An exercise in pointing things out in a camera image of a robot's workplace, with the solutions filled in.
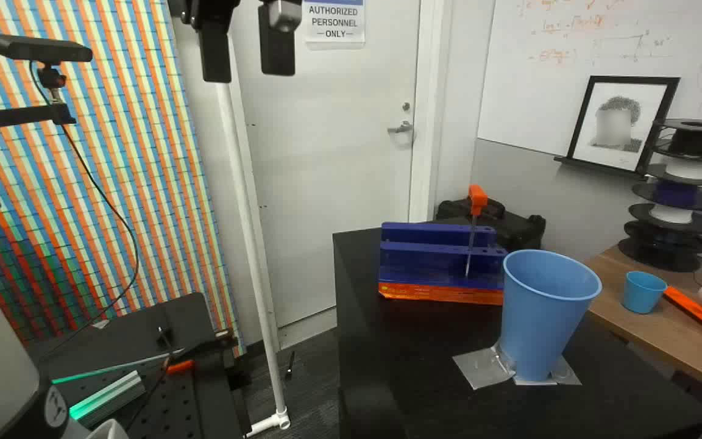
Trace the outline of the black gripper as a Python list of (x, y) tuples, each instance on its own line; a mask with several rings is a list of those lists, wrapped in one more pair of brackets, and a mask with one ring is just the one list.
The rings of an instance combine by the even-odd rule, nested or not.
[[(239, 5), (240, 0), (168, 0), (171, 14), (196, 30), (203, 78), (207, 83), (231, 80), (226, 30)], [(299, 23), (301, 0), (259, 0), (262, 73), (294, 73), (294, 30)]]

